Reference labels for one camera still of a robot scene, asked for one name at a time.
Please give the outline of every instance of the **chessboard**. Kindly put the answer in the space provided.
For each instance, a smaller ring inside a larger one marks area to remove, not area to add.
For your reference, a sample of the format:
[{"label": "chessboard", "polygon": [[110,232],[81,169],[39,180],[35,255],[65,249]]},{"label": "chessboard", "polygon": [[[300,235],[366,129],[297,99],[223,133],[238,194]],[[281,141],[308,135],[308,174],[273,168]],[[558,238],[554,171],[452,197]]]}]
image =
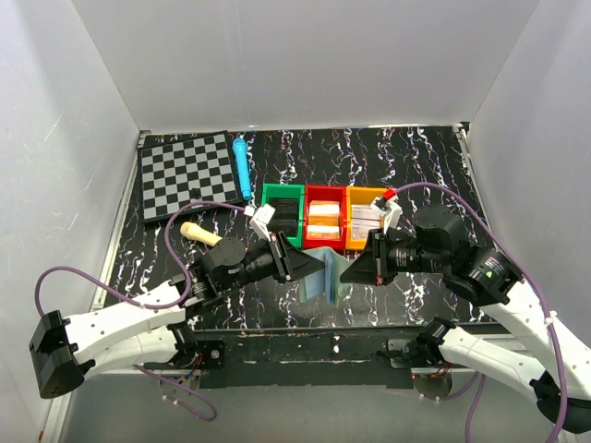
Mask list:
[{"label": "chessboard", "polygon": [[[169,218],[193,198],[241,203],[234,153],[227,133],[150,146],[138,152],[143,222]],[[207,210],[199,206],[187,213]]]}]

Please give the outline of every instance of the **white wall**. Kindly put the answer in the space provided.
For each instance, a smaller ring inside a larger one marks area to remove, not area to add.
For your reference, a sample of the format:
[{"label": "white wall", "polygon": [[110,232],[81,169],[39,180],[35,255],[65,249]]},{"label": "white wall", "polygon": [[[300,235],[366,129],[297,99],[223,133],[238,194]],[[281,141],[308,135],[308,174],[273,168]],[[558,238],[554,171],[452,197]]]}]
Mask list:
[{"label": "white wall", "polygon": [[[42,401],[28,343],[37,276],[57,264],[97,275],[138,129],[69,0],[0,3],[0,441],[32,442]],[[68,275],[45,310],[88,310]]]},{"label": "white wall", "polygon": [[591,2],[542,0],[470,134],[492,227],[591,345]]},{"label": "white wall", "polygon": [[141,129],[472,120],[538,0],[73,0]]}]

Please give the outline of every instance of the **marble tabletop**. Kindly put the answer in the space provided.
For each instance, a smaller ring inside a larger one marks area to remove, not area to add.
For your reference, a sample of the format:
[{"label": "marble tabletop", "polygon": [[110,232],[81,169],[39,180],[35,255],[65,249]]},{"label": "marble tabletop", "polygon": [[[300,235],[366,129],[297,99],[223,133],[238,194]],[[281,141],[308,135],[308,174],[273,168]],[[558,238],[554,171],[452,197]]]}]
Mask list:
[{"label": "marble tabletop", "polygon": [[[143,143],[165,144],[190,136],[149,135]],[[423,181],[449,187],[481,213],[458,130],[452,126],[260,131],[244,136],[257,203],[263,183],[397,187]],[[464,218],[471,239],[489,244],[464,209],[439,191],[401,195],[400,225],[409,229],[413,211],[429,203],[454,208]],[[236,211],[210,210],[186,219],[219,235],[237,236],[246,245],[258,239]],[[118,291],[143,293],[179,272],[164,246],[164,225],[141,223],[137,177],[110,280]],[[206,251],[206,246],[182,237],[178,227],[171,234],[175,251],[187,263]],[[116,299],[109,296],[106,305],[113,303]],[[320,299],[300,303],[297,282],[280,285],[269,278],[231,294],[223,305],[191,323],[195,329],[363,327],[422,324],[434,316],[488,321],[477,308],[444,288],[438,276],[400,274],[387,287],[354,285],[339,307]]]}]

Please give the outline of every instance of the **yellow bin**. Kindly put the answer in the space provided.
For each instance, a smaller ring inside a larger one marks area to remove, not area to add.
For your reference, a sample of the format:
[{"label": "yellow bin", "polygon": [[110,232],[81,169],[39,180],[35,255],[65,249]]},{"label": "yellow bin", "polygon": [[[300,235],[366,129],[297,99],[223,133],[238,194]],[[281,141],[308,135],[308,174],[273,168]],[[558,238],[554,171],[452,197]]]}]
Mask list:
[{"label": "yellow bin", "polygon": [[347,187],[347,249],[361,250],[366,247],[367,239],[352,240],[351,239],[351,205],[368,205],[376,198],[384,195],[388,190],[387,187]]}]

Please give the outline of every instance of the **wooden rolling pin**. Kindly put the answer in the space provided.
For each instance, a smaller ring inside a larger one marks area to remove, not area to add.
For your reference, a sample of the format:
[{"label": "wooden rolling pin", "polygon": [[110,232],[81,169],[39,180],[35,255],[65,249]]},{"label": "wooden rolling pin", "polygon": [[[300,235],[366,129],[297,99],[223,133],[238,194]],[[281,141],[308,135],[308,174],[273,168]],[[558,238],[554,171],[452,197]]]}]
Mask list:
[{"label": "wooden rolling pin", "polygon": [[222,237],[219,235],[210,233],[209,231],[206,231],[200,227],[198,224],[191,223],[189,221],[186,221],[181,226],[181,234],[189,240],[196,240],[209,246],[215,246],[216,243],[222,240]]}]

